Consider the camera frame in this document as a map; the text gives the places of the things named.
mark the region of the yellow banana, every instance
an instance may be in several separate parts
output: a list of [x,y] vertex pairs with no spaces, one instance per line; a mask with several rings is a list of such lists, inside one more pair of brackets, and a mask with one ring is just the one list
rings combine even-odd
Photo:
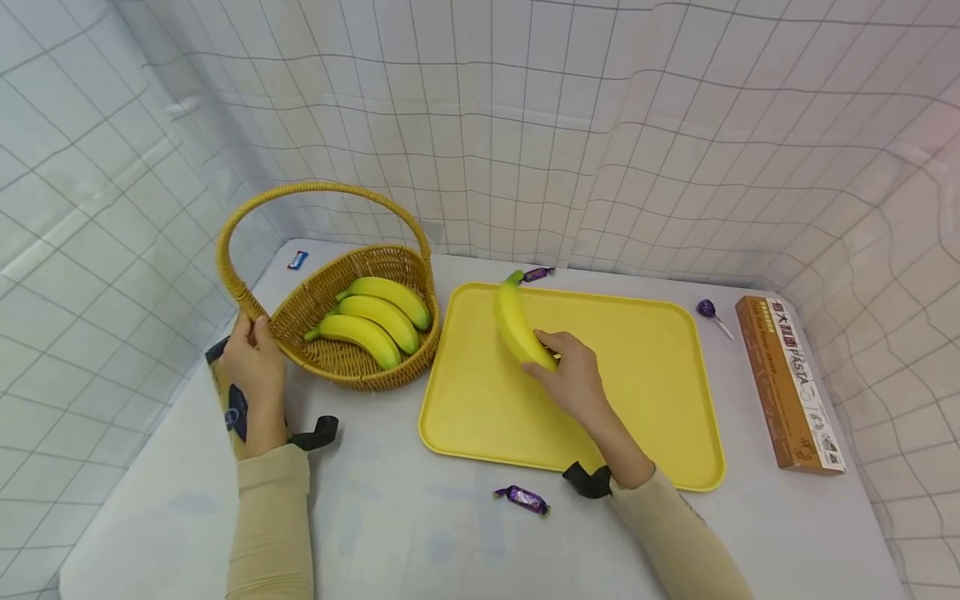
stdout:
[[521,363],[537,363],[541,367],[554,371],[557,361],[534,335],[534,330],[523,315],[520,301],[520,280],[522,271],[514,271],[507,277],[493,295],[493,321],[507,348]]
[[396,344],[380,325],[352,315],[325,317],[315,329],[303,337],[307,342],[324,338],[355,344],[366,350],[384,371],[396,367],[401,361]]
[[360,277],[346,291],[337,295],[337,301],[348,296],[373,296],[395,305],[407,316],[410,323],[421,331],[430,328],[430,310],[426,302],[407,286],[383,277]]
[[373,296],[350,296],[338,307],[341,315],[363,317],[383,327],[400,349],[413,354],[420,347],[420,336],[399,308]]

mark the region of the yellow tray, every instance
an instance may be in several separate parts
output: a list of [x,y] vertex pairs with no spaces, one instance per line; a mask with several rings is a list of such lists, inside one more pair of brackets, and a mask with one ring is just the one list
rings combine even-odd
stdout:
[[[604,464],[589,437],[521,369],[493,325],[496,285],[453,292],[420,410],[434,452],[522,467]],[[697,327],[672,302],[521,288],[530,325],[593,348],[607,396],[675,486],[709,492],[726,470]]]

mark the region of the candy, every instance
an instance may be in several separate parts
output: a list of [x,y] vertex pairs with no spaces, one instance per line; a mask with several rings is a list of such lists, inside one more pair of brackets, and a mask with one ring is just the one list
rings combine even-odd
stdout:
[[550,513],[550,507],[547,506],[546,500],[520,486],[510,486],[493,493],[494,498],[499,498],[502,495],[506,495],[508,500],[522,506],[531,513],[537,513],[540,516],[547,516]]
[[527,271],[523,274],[523,280],[527,283],[531,281],[536,281],[537,279],[543,279],[548,275],[553,275],[553,272],[556,271],[556,267],[537,267],[532,271]]
[[723,329],[723,332],[727,334],[727,337],[733,339],[733,334],[730,333],[730,330],[727,329],[727,326],[723,324],[723,321],[720,320],[720,317],[717,317],[717,307],[713,305],[713,302],[710,300],[700,300],[697,303],[697,312],[708,319],[716,320],[717,324],[720,325],[720,328]]

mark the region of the lollipop stick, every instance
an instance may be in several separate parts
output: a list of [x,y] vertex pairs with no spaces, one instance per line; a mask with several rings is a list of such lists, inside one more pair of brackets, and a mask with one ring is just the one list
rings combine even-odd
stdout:
[[717,324],[720,325],[720,328],[723,329],[723,332],[727,334],[727,337],[729,337],[730,339],[733,339],[733,334],[730,333],[730,330],[727,329],[727,326],[724,325],[722,321],[720,321],[720,317],[714,317],[714,319],[717,320]]

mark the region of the woven basket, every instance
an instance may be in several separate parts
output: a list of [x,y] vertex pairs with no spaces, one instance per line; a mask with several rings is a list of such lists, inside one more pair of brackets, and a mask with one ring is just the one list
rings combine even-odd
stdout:
[[[230,262],[230,236],[241,219],[262,204],[290,194],[325,191],[353,194],[386,206],[414,232],[420,244],[420,253],[404,246],[378,245],[340,256],[308,277],[283,301],[270,318],[270,331],[276,344],[290,360],[320,377],[357,390],[392,390],[410,382],[429,367],[440,342],[440,306],[437,304],[430,268],[430,246],[420,225],[394,201],[362,187],[325,181],[284,185],[255,196],[230,216],[217,240],[220,279],[244,314],[251,319],[266,315],[263,306],[253,297],[250,288],[240,279]],[[336,307],[336,295],[346,290],[355,279],[364,276],[385,277],[406,285],[426,299],[433,316],[430,330],[420,333],[420,349],[387,371],[380,370],[369,354],[353,344],[303,340],[303,334],[317,326],[324,315]]]

